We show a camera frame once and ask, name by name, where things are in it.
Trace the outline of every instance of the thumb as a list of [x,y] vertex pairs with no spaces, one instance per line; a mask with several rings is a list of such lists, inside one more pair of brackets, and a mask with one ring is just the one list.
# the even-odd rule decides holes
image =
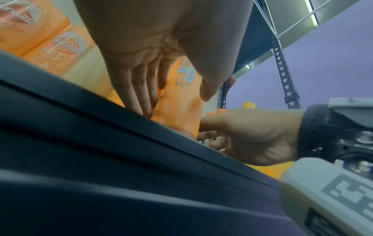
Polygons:
[[199,93],[203,101],[209,101],[218,91],[221,85],[224,83],[221,81],[209,81],[202,79]]
[[205,116],[201,119],[199,132],[224,131],[229,125],[228,112]]

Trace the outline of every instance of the perforated metal post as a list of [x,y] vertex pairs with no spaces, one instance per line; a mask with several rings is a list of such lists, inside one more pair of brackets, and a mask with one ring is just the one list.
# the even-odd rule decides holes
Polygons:
[[282,88],[285,93],[285,103],[288,105],[289,109],[300,109],[300,97],[294,87],[293,80],[291,79],[289,68],[286,63],[284,54],[282,52],[281,43],[277,38],[272,38],[273,52],[276,60],[276,65],[279,70]]
[[224,84],[219,89],[217,108],[225,108],[225,100],[227,99],[227,88],[228,88],[228,80],[225,81]]

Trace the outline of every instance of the human hand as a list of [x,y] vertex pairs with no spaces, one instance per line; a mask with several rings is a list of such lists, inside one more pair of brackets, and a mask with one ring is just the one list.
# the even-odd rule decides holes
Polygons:
[[234,109],[203,117],[198,141],[242,163],[271,166],[297,158],[298,131],[304,110]]
[[202,76],[204,101],[218,91],[233,72],[253,6],[248,0],[74,1],[125,107],[146,117],[180,56]]

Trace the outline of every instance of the finger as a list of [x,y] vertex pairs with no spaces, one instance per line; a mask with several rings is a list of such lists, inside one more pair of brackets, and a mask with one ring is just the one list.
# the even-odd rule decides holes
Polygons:
[[199,126],[199,132],[224,131],[229,125],[227,114],[228,112],[223,112],[203,117]]
[[122,70],[107,64],[110,82],[126,109],[143,114],[131,81],[131,70]]
[[152,108],[154,108],[158,102],[157,78],[155,76],[158,65],[159,59],[154,59],[148,63],[148,73],[146,74],[146,84],[148,86],[149,99]]
[[149,91],[146,84],[146,74],[148,65],[138,65],[134,67],[132,72],[132,86],[135,90],[140,107],[143,111],[143,116],[150,117],[152,114],[152,107],[150,105]]
[[221,81],[207,81],[202,79],[201,86],[199,88],[199,94],[203,101],[209,101],[218,91],[224,82]]
[[157,70],[157,82],[158,88],[163,89],[167,82],[168,74],[170,73],[171,66],[176,62],[177,59],[162,58],[159,61]]
[[206,144],[207,146],[209,146],[210,148],[213,148],[215,150],[221,150],[221,149],[224,149],[224,142],[222,139],[218,139],[218,140],[214,140],[212,142],[208,142]]
[[206,132],[200,132],[197,136],[197,141],[203,141],[209,138],[216,138],[221,136],[220,131],[206,131]]

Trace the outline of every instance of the metal bolt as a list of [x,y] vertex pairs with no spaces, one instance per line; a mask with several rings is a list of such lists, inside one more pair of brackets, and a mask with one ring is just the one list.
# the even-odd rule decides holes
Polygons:
[[373,163],[370,163],[369,161],[360,161],[359,162],[359,170],[362,172],[369,173],[372,171]]
[[373,144],[373,133],[370,131],[363,131],[357,135],[356,140],[362,144]]

